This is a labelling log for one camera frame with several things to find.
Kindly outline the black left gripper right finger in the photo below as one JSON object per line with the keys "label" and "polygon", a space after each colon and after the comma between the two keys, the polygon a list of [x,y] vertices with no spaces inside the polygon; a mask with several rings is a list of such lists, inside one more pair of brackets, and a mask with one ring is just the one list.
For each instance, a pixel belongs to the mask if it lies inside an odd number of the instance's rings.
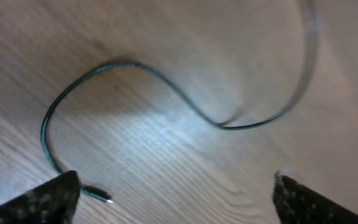
{"label": "black left gripper right finger", "polygon": [[283,224],[358,224],[358,214],[276,172],[272,200]]}

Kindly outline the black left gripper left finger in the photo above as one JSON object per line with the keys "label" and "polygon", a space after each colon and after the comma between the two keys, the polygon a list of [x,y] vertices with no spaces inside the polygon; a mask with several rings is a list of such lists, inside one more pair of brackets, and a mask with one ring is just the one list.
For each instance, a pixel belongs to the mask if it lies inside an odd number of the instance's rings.
{"label": "black left gripper left finger", "polygon": [[80,197],[77,172],[70,170],[0,205],[0,224],[71,224]]}

